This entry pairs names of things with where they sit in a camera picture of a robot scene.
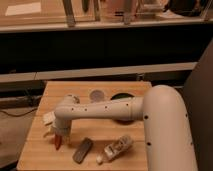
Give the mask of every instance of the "wooden table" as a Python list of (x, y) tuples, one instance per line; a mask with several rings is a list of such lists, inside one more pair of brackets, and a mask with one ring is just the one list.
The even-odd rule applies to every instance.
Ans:
[[(48, 82), (25, 142), (18, 170), (147, 171), (142, 121), (122, 125), (108, 119), (75, 120), (72, 122), (70, 141), (64, 139), (62, 147), (56, 151), (53, 136), (43, 138), (47, 127), (43, 124), (42, 115), (54, 110), (67, 94), (75, 94), (80, 98), (81, 103), (89, 103), (89, 95), (94, 90), (102, 90), (105, 100), (109, 100), (113, 95), (122, 92), (143, 96), (150, 87), (149, 82)], [(129, 134), (133, 138), (133, 147), (117, 160), (101, 166), (97, 165), (96, 157), (101, 150), (124, 134)], [(91, 138), (94, 146), (84, 162), (79, 165), (72, 160), (72, 155), (84, 137)]]

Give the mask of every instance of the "floor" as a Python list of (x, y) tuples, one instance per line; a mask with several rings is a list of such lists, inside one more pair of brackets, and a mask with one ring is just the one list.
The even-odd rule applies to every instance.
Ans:
[(33, 111), (21, 117), (12, 117), (0, 110), (0, 170), (19, 159), (30, 125), (36, 113), (36, 106), (4, 108), (2, 110), (14, 115)]

